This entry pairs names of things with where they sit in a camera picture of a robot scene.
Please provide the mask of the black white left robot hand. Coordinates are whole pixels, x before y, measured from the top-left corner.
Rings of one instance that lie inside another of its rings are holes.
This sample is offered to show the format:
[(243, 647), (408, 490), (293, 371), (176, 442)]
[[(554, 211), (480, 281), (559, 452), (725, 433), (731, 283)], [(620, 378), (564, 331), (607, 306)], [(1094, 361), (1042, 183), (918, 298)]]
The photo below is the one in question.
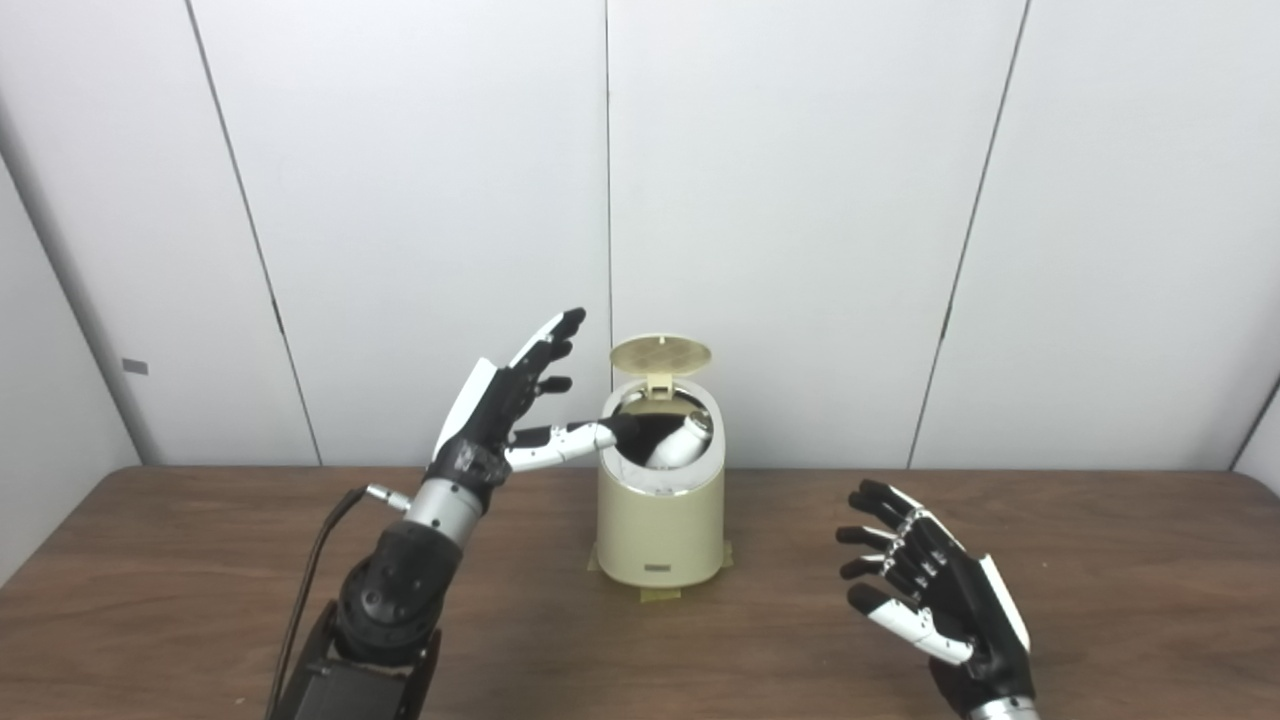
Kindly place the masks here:
[(477, 360), (445, 419), (426, 480), (448, 482), (474, 497), (479, 512), (486, 514), (494, 491), (512, 474), (561, 465), (637, 436), (637, 420), (623, 414), (517, 427), (541, 396), (572, 388), (571, 378), (545, 372), (572, 352), (585, 316), (581, 307), (554, 315), (503, 366)]

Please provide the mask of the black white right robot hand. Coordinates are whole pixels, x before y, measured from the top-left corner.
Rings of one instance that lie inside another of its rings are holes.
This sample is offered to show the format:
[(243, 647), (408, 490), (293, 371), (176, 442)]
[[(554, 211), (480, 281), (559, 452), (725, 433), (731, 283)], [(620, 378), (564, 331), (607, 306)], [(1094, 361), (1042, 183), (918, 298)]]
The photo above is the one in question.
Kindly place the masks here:
[(891, 484), (867, 478), (847, 502), (883, 525), (836, 530), (869, 548), (840, 569), (849, 605), (928, 656), (960, 719), (1038, 719), (1030, 634), (995, 560)]

